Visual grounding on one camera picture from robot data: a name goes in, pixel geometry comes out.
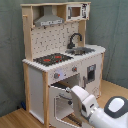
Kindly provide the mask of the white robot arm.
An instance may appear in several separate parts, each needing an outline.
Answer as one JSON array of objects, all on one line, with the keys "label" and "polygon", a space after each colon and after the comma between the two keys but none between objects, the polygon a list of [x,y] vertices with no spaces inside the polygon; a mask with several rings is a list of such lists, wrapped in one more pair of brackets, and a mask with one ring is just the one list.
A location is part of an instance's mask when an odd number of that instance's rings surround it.
[{"label": "white robot arm", "polygon": [[101,108],[94,95],[80,86],[71,89],[75,116],[94,128],[128,128],[128,99],[113,96]]}]

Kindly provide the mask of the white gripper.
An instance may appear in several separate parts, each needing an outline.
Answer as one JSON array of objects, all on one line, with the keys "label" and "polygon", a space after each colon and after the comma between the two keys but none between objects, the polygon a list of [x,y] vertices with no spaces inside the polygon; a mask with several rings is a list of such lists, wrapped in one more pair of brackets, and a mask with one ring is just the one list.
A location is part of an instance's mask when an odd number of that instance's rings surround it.
[{"label": "white gripper", "polygon": [[78,85],[71,89],[71,96],[75,116],[81,121],[87,119],[91,111],[99,107],[95,96]]}]

